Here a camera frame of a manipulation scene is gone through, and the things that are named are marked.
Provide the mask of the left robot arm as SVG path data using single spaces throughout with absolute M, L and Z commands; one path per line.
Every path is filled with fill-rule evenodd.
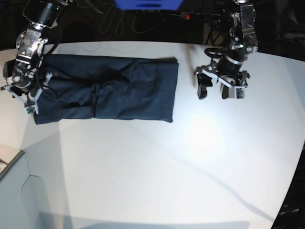
M 243 99 L 248 87 L 250 74 L 241 67 L 258 49 L 254 5 L 249 0 L 227 0 L 224 15 L 227 24 L 217 28 L 224 44 L 206 48 L 204 53 L 210 57 L 209 64 L 198 66 L 194 71 L 200 100 L 207 97 L 207 89 L 213 86 L 212 80 L 221 83 L 223 99 Z

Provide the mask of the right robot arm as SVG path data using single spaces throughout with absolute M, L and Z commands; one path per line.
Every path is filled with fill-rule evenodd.
M 1 91 L 9 92 L 25 108 L 34 110 L 42 92 L 49 89 L 53 74 L 44 72 L 43 61 L 58 44 L 55 43 L 47 53 L 44 52 L 49 41 L 45 30 L 58 25 L 69 3 L 68 0 L 30 0 L 22 12 L 29 25 L 17 37 L 15 59 L 3 66 L 5 84 Z

